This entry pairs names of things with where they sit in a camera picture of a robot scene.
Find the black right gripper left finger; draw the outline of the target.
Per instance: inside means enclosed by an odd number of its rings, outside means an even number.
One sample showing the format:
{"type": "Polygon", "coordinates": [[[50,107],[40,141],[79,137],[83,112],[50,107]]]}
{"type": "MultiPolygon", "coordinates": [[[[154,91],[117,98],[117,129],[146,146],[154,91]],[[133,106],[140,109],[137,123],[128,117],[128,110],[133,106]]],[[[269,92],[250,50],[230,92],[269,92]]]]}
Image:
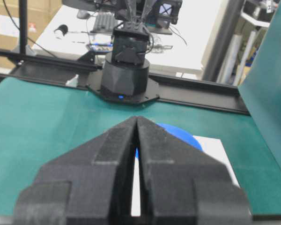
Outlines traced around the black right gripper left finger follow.
{"type": "Polygon", "coordinates": [[[15,225],[110,225],[130,215],[136,118],[40,167],[18,196],[15,225]]]}

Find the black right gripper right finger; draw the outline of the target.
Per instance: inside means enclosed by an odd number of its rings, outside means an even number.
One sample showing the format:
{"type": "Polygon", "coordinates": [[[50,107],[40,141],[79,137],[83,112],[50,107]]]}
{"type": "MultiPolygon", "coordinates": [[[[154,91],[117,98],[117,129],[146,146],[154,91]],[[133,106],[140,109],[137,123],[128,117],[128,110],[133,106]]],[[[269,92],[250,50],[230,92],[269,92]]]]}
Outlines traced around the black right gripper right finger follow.
{"type": "Polygon", "coordinates": [[[225,164],[137,118],[140,164],[154,225],[250,225],[244,191],[225,164]]]}

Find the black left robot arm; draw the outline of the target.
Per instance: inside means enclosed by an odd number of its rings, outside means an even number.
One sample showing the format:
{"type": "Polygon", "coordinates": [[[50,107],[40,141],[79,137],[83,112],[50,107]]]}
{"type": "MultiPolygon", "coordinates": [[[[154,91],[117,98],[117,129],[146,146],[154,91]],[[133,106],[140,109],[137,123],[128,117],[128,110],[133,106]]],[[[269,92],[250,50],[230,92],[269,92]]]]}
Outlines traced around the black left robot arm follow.
{"type": "MultiPolygon", "coordinates": [[[[145,99],[155,82],[145,59],[149,31],[143,20],[153,7],[145,2],[141,18],[136,2],[126,2],[124,27],[113,31],[100,92],[131,103],[145,99]]],[[[134,224],[130,215],[135,151],[140,155],[141,221],[153,225],[184,225],[191,216],[177,191],[179,166],[170,157],[184,145],[163,127],[144,117],[130,117],[102,135],[44,164],[33,184],[23,190],[13,215],[15,225],[134,224]]]]}

